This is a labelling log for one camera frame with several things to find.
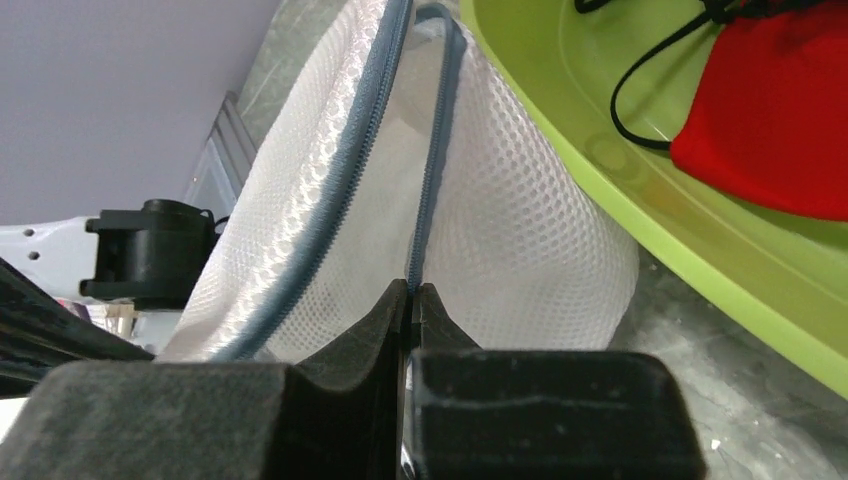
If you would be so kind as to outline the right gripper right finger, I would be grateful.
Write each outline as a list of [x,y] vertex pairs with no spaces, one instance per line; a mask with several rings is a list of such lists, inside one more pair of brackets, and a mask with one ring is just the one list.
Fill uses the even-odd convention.
[[630,351],[486,350],[431,284],[412,299],[400,459],[410,479],[702,479],[681,389]]

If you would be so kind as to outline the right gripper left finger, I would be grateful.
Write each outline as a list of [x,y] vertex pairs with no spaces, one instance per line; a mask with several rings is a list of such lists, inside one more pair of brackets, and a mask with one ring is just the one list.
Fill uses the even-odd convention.
[[408,291],[298,364],[85,361],[1,444],[5,479],[399,479]]

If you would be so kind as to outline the red bra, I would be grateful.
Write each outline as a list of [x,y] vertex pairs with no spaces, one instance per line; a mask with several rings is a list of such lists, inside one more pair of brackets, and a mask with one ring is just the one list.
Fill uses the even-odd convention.
[[670,157],[742,200],[846,221],[846,2],[725,26]]

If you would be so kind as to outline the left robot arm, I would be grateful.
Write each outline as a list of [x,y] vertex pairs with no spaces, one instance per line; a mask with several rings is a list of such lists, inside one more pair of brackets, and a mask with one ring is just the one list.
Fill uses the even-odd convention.
[[2,227],[2,376],[35,383],[79,360],[151,360],[65,302],[183,308],[227,220],[152,199],[138,210]]

